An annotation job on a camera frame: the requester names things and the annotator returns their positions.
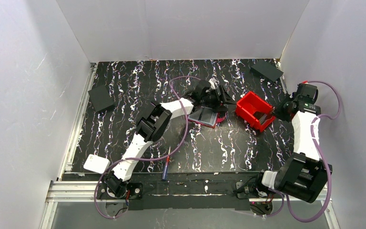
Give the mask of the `red leather card holder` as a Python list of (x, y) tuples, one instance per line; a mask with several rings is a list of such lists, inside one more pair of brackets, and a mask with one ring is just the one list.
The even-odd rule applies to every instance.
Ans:
[(215, 112), (209, 107), (201, 107), (199, 110), (188, 115), (188, 120), (196, 124), (200, 124), (209, 128), (215, 128), (217, 124), (223, 122), (226, 117)]

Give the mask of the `red plastic bin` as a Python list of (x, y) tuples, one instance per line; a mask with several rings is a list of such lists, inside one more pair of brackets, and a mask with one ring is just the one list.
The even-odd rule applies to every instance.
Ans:
[(250, 127), (263, 132), (276, 119), (276, 117), (273, 115), (271, 119), (267, 120), (263, 125), (260, 125), (254, 117), (254, 113), (256, 111), (272, 113), (272, 110), (273, 107), (269, 103), (260, 98), (256, 93), (250, 91), (236, 103), (235, 113), (237, 116), (244, 119)]

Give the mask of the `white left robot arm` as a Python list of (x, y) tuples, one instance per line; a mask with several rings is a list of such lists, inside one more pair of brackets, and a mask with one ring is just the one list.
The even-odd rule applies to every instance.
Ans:
[(138, 161), (145, 161), (144, 152), (164, 134), (169, 122), (177, 117), (189, 116), (200, 108), (209, 108), (213, 113), (225, 115), (227, 106), (235, 104), (234, 99), (215, 79), (199, 80), (194, 90), (177, 96), (173, 102), (153, 101), (137, 120), (137, 126), (130, 145), (118, 163), (108, 166), (102, 182), (116, 196), (128, 196), (127, 184), (132, 177)]

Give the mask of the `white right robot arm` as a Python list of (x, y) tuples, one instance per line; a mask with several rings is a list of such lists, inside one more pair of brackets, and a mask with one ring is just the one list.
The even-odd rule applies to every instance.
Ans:
[(287, 94), (271, 114), (291, 123), (294, 129), (294, 151), (278, 171), (265, 171), (259, 185), (312, 203), (327, 183), (326, 169), (316, 148), (318, 132), (311, 130), (318, 123), (321, 108), (315, 105), (317, 86), (300, 83), (297, 91)]

